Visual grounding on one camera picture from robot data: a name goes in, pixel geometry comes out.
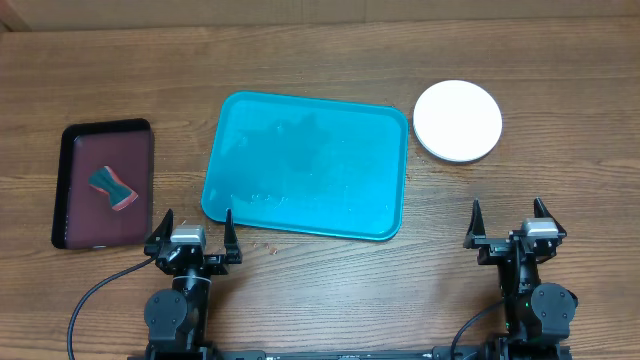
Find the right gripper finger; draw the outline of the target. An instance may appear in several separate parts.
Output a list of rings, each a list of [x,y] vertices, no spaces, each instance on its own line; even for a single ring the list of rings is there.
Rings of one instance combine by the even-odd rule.
[[[534,208],[534,216],[536,218],[550,218],[557,230],[558,230],[558,236],[560,238],[565,238],[567,236],[567,231],[564,229],[564,227],[555,219],[555,217],[549,212],[549,210],[547,209],[547,207],[544,205],[542,199],[540,197],[536,197],[533,201],[533,208]]]
[[[478,249],[486,242],[486,230],[478,199],[473,201],[470,224],[463,242],[466,249]]]

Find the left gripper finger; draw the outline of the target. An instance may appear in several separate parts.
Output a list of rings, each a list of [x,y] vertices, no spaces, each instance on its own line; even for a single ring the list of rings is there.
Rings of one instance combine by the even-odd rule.
[[[157,257],[162,247],[170,241],[173,230],[174,213],[169,209],[158,227],[147,237],[144,243],[144,254]]]
[[[226,210],[224,232],[225,259],[227,264],[241,264],[243,255],[239,246],[238,237],[233,222],[232,210]]]

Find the green and red sponge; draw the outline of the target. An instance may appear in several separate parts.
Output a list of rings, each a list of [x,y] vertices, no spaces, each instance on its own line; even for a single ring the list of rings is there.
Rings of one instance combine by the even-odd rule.
[[[89,177],[89,185],[107,195],[110,207],[121,211],[138,198],[138,194],[125,184],[109,166],[103,166]]]

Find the white plate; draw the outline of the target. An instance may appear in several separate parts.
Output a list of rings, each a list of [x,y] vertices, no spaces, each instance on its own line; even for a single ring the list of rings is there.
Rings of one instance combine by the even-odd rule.
[[[468,163],[484,157],[498,144],[503,118],[488,91],[468,81],[446,80],[419,96],[413,128],[421,145],[435,157]]]

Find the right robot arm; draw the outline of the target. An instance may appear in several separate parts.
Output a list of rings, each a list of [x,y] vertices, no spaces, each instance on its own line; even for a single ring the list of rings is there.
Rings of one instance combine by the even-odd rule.
[[[464,359],[570,359],[561,342],[570,335],[578,307],[577,296],[556,283],[541,281],[538,266],[557,254],[567,236],[540,198],[533,202],[534,216],[506,238],[486,235],[480,204],[473,202],[463,247],[478,251],[477,263],[498,269],[501,300],[482,310],[456,333],[449,355]],[[476,321],[503,307],[504,334],[490,336],[474,351],[457,348],[463,333]]]

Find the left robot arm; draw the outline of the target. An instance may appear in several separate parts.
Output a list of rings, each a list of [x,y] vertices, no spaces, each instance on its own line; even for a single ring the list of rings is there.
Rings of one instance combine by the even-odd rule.
[[[211,278],[242,262],[232,212],[226,212],[223,254],[207,254],[204,227],[173,225],[169,210],[147,238],[144,254],[172,277],[171,287],[154,293],[144,308],[149,329],[146,359],[214,360],[223,356],[205,339]]]

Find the black and maroon tray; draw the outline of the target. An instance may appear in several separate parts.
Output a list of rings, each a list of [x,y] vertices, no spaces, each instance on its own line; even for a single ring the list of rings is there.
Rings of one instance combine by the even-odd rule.
[[[103,166],[137,192],[114,211],[106,194],[89,185]],[[137,245],[151,232],[154,134],[143,119],[74,124],[61,137],[51,243],[58,249]]]

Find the teal plastic serving tray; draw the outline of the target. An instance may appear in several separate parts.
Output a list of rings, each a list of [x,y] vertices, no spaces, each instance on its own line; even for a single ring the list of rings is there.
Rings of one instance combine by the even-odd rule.
[[[387,241],[402,223],[408,140],[393,107],[236,92],[220,110],[201,208],[218,222]]]

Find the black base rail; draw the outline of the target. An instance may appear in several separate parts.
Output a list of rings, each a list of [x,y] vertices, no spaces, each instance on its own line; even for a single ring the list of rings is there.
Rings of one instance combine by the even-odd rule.
[[[559,352],[552,350],[547,353],[525,355],[524,351],[510,355],[509,359],[560,359],[571,360],[573,356],[570,348],[560,346]],[[448,360],[451,358],[450,346],[436,346],[431,350],[385,350],[385,351],[354,351],[354,352],[292,352],[292,353],[268,353],[261,350],[247,351],[214,351],[214,355],[201,353],[169,353],[169,354],[144,354],[129,356],[129,360],[148,359],[224,359],[224,360]],[[488,350],[482,346],[463,345],[458,346],[454,359],[479,360],[479,359],[507,359],[502,355],[489,355]]]

